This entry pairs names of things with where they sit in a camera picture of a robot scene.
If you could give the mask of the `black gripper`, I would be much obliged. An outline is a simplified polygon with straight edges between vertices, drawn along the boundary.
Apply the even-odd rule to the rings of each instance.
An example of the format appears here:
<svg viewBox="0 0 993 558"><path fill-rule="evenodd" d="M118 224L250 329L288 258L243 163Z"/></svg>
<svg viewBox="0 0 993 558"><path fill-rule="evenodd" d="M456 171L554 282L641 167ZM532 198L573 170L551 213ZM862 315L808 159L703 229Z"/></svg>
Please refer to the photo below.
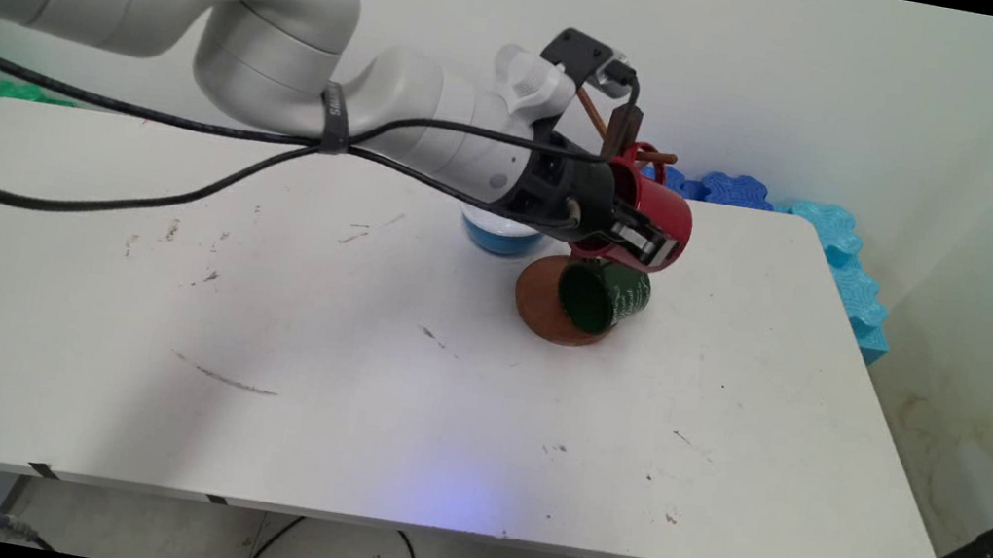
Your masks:
<svg viewBox="0 0 993 558"><path fill-rule="evenodd" d="M638 272L670 266L674 235L650 218L616 212L619 181L611 163L617 157L588 153L554 130L536 128L533 137L560 153L530 151L506 192L507 218L565 243L605 248L604 260Z"/></svg>

